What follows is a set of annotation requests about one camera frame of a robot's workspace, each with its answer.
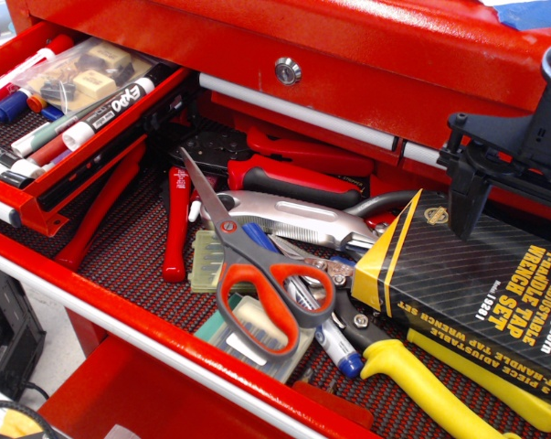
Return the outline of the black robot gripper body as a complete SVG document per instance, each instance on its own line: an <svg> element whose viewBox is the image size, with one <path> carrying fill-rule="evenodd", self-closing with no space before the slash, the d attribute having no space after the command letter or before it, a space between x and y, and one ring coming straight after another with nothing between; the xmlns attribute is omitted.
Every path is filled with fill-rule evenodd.
<svg viewBox="0 0 551 439"><path fill-rule="evenodd" d="M551 192L551 47L541 64L546 87L535 112L500 117L458 112L438 163L451 188L467 192L478 181L515 192Z"/></svg>

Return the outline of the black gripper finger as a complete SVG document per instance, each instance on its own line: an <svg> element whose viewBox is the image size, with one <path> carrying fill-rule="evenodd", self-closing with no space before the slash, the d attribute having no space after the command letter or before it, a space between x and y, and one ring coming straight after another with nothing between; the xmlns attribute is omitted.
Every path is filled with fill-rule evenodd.
<svg viewBox="0 0 551 439"><path fill-rule="evenodd" d="M467 240L482 214L491 183L471 166L455 166L449 173L450 228L459 238Z"/></svg>

